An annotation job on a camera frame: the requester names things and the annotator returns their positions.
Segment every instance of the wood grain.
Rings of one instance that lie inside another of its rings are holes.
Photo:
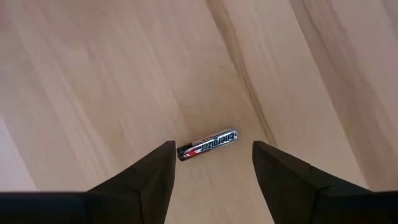
[[[369,186],[397,189],[396,18],[381,1],[292,5]]]
[[[365,186],[289,1],[208,0],[208,4],[213,15],[228,14],[214,18],[232,61],[236,67],[244,64],[245,69],[237,71],[250,83],[264,112],[274,138],[271,144]]]
[[[7,191],[36,190],[32,177],[26,169],[4,121],[0,119],[0,189]]]
[[[204,1],[4,12],[1,118],[38,189],[86,190],[166,140],[234,127],[236,144],[177,164],[167,223],[271,221],[251,162],[266,137]]]

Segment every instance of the battery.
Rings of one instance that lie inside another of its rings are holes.
[[[233,128],[225,129],[224,131],[179,147],[177,149],[177,156],[181,161],[185,161],[218,147],[235,142],[236,140],[238,140],[238,132]]]

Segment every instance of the energizer logo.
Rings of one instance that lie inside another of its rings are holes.
[[[218,147],[224,143],[228,143],[228,142],[232,141],[233,139],[234,139],[234,133],[229,133],[227,135],[220,136],[220,137],[217,137],[216,139],[213,139],[212,141],[202,145],[201,148],[203,151],[207,151],[207,150],[213,149],[215,147]]]

